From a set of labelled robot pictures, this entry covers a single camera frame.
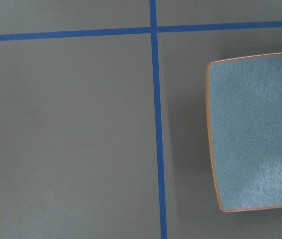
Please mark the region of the square blue plate orange rim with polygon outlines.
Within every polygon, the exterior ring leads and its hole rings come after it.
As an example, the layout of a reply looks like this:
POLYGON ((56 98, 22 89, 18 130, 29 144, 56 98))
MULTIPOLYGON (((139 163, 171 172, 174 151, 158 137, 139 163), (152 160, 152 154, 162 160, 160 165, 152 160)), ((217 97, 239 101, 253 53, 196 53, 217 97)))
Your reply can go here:
POLYGON ((282 53, 209 63, 206 122, 220 209, 282 208, 282 53))

